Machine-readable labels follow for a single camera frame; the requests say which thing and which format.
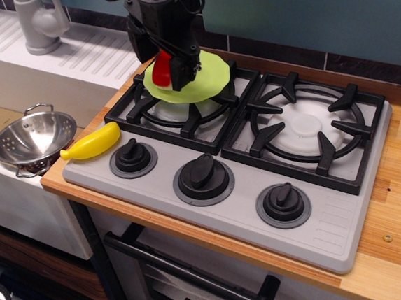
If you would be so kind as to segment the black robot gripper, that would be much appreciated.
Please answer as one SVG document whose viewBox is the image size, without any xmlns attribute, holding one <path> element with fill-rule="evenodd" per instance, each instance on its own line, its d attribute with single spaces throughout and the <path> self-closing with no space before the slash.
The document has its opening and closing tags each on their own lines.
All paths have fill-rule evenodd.
<svg viewBox="0 0 401 300">
<path fill-rule="evenodd" d="M 145 63 L 165 51 L 172 56 L 172 90 L 181 91 L 194 81 L 201 68 L 199 45 L 190 28 L 195 16 L 178 0 L 126 0 L 125 9 L 129 13 L 127 33 L 139 61 Z"/>
</svg>

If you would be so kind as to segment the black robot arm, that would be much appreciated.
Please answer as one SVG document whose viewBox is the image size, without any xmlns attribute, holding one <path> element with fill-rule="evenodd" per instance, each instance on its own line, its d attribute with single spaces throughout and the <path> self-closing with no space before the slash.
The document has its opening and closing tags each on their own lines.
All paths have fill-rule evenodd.
<svg viewBox="0 0 401 300">
<path fill-rule="evenodd" d="M 201 69 L 200 46 L 191 26 L 205 0 L 126 0 L 127 33 L 139 61 L 161 59 L 164 82 L 155 85 L 178 92 Z"/>
</svg>

